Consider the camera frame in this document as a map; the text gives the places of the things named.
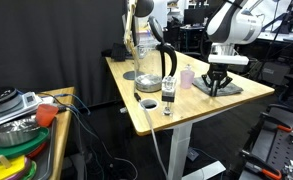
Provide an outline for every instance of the wooden table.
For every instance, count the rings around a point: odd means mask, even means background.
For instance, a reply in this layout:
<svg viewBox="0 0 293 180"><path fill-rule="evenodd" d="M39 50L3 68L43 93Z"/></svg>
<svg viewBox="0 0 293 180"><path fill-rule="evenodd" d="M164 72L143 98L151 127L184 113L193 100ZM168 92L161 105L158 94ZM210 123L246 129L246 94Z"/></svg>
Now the wooden table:
<svg viewBox="0 0 293 180"><path fill-rule="evenodd" d="M194 122L207 119L208 117L216 115L220 112L226 111L245 102L270 95L274 92L274 89L270 87L233 73L228 73L228 76L233 78L232 83L244 89L244 91L240 94L210 97L195 86L192 86L190 89L182 89L180 88L180 71L184 70L187 64L191 65L192 70L195 72L195 77L206 74L209 65L179 52L176 52L176 54L178 65L174 77L177 78L177 84L175 102L172 105L172 116L164 116L162 114L166 103L161 101L161 91L155 93L143 93L137 91L142 99L151 98L159 103L158 108L149 111L154 130L159 131L166 128L174 128L168 170L169 179L182 178L187 148L190 140L190 132ZM147 55L141 61L151 61L147 59L149 57L150 55ZM123 74L125 72L134 70L134 61L126 60L125 62L114 62L110 58L106 58L106 60L117 83L123 101L128 109L128 113L131 117L136 133L140 136L149 134L150 128L145 114L142 108L139 107L138 102L135 100L133 95L134 82L123 78ZM169 62L166 63L166 67L169 71L171 65Z"/></svg>
<svg viewBox="0 0 293 180"><path fill-rule="evenodd" d="M52 91L46 91L44 93L56 95L56 94L74 94L75 88L68 87L63 89L56 89ZM73 96L65 96L57 98L63 104L73 104L74 98ZM66 142L68 138L68 130L71 121L71 112L65 111L62 113L58 113L56 115L57 119L57 128L56 128L56 136L55 136L55 149L54 149L54 165L53 172L50 176L51 180L60 179L61 171L63 168L63 160Z"/></svg>

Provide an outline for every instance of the metal pot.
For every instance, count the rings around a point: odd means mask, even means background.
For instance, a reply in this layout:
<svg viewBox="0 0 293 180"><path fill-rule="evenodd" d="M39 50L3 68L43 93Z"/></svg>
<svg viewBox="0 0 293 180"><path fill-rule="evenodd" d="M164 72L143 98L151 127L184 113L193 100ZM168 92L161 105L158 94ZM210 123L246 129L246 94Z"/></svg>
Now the metal pot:
<svg viewBox="0 0 293 180"><path fill-rule="evenodd" d="M30 141L38 136L39 126L35 119L25 118L0 126L0 147L11 147Z"/></svg>

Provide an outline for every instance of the orange container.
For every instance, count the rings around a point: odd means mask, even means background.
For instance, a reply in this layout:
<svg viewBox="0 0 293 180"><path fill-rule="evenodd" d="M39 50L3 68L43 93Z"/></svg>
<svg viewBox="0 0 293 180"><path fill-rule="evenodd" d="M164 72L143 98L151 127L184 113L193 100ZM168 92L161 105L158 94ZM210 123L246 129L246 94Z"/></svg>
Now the orange container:
<svg viewBox="0 0 293 180"><path fill-rule="evenodd" d="M36 120L39 126L48 127L52 123L58 107L49 104L40 104L36 111Z"/></svg>

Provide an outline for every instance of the white cable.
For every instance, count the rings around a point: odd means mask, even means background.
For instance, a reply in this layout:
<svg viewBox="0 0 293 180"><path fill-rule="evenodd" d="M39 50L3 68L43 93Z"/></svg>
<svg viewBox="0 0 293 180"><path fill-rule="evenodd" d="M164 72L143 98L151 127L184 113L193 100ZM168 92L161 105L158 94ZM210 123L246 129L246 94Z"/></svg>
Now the white cable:
<svg viewBox="0 0 293 180"><path fill-rule="evenodd" d="M203 168L201 168L200 170L202 171L202 174L203 174L203 178L202 178L202 180L204 180L204 179L205 179L205 173L204 173L204 170L203 170Z"/></svg>
<svg viewBox="0 0 293 180"><path fill-rule="evenodd" d="M134 164L133 164L132 162L130 162L130 161L126 160L126 159L121 159L121 158L116 158L116 157L115 157L114 159L116 159L116 160L118 160L118 161L124 161L124 162L127 162L127 163L129 163L131 166L133 166L133 168L134 168L134 170L135 170L135 177L134 177L133 180L136 180L136 179L137 179L137 177L138 177L138 171L137 171L137 168L134 166Z"/></svg>
<svg viewBox="0 0 293 180"><path fill-rule="evenodd" d="M155 132L154 132L154 129L153 129L153 125L152 125L151 118L150 118L150 116L148 114L148 111L147 111L146 107L143 105L143 103L141 103L140 101L138 101L138 102L139 102L140 106L144 109L146 119L148 121L150 130L152 132L153 141L154 141L154 145L155 145L155 150L156 150L156 154L157 154L157 159L159 161L160 166L162 167L162 170L163 170L163 172L165 174L166 179L168 179L168 175L167 175L166 169L164 167L164 164L163 164L162 159L161 159L160 154L159 154L157 140L156 140L156 136L155 136Z"/></svg>
<svg viewBox="0 0 293 180"><path fill-rule="evenodd" d="M108 152L108 150L107 150L107 148L106 148L106 146L105 146L104 142L103 142L103 141L101 141L101 142L102 142L102 145L104 146L104 149L105 149L105 151L106 151L107 155L108 155L109 157L113 158L113 156L112 156L112 155L110 155L110 153Z"/></svg>

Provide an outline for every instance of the red object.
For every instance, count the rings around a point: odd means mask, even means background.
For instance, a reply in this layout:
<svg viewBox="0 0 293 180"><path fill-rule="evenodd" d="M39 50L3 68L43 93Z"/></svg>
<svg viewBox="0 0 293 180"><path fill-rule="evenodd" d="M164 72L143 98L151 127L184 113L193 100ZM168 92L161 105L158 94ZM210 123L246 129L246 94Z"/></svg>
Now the red object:
<svg viewBox="0 0 293 180"><path fill-rule="evenodd" d="M282 173L280 173L279 170L277 170L278 174L273 174L266 169L262 169L262 173L264 173L266 176L270 177L271 179L274 180L281 180L282 179Z"/></svg>
<svg viewBox="0 0 293 180"><path fill-rule="evenodd" d="M34 151L30 152L29 154L27 154L27 157L32 159L33 157L37 156L37 154L39 154L44 147L46 146L46 142L42 143L41 145L39 145Z"/></svg>
<svg viewBox="0 0 293 180"><path fill-rule="evenodd" d="M287 127L282 126L282 125L278 125L277 128L280 129L280 130L283 130L285 132L292 132L293 131L293 128L287 128Z"/></svg>
<svg viewBox="0 0 293 180"><path fill-rule="evenodd" d="M39 126L48 127L52 123L55 115L58 112L58 107L49 104L41 104L37 108L36 120Z"/></svg>

